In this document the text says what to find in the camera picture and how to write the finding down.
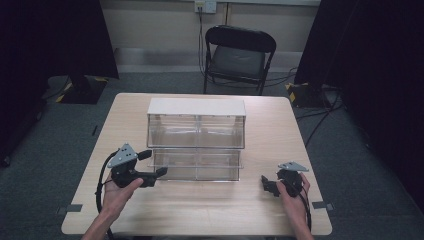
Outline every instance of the black folding chair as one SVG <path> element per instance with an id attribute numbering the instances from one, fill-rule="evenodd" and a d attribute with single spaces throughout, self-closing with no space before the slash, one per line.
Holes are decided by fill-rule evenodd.
<path id="1" fill-rule="evenodd" d="M 205 41 L 204 94 L 210 76 L 213 82 L 216 77 L 255 84 L 262 95 L 277 46 L 273 37 L 258 30 L 219 25 L 206 32 Z M 211 45 L 216 46 L 213 54 Z"/>

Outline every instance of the white wall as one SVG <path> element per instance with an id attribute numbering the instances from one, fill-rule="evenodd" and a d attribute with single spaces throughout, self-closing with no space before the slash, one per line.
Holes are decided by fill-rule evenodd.
<path id="1" fill-rule="evenodd" d="M 295 65 L 315 18 L 318 6 L 314 3 L 317 1 L 279 1 L 286 4 L 299 1 L 303 5 L 218 2 L 216 14 L 203 14 L 203 34 L 208 28 L 225 23 L 265 31 L 277 41 L 273 65 L 281 64 L 279 58 L 285 58 L 287 54 L 291 58 L 296 56 L 295 62 L 291 63 Z M 101 4 L 114 48 L 138 48 L 145 53 L 184 52 L 197 55 L 200 20 L 194 12 L 193 1 L 102 0 Z"/>

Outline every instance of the stacked plastic bins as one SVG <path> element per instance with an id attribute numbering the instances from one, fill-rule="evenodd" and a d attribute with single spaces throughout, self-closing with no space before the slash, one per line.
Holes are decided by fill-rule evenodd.
<path id="1" fill-rule="evenodd" d="M 150 166 L 165 180 L 238 181 L 246 111 L 238 99 L 152 98 L 147 113 Z"/>

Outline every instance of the wall baseboard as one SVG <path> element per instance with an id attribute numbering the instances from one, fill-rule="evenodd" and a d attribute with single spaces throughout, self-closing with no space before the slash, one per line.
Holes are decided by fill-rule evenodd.
<path id="1" fill-rule="evenodd" d="M 145 50 L 116 48 L 118 72 L 197 72 L 200 71 L 197 51 Z M 270 72 L 289 72 L 299 65 L 302 52 L 276 52 Z M 204 64 L 205 55 L 200 62 Z"/>

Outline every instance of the chair backrest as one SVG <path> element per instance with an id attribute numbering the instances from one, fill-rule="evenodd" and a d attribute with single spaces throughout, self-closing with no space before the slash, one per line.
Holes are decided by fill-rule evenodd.
<path id="1" fill-rule="evenodd" d="M 211 43 L 218 46 L 272 54 L 277 47 L 274 38 L 268 33 L 228 25 L 210 28 L 206 32 L 205 41 L 208 46 Z"/>

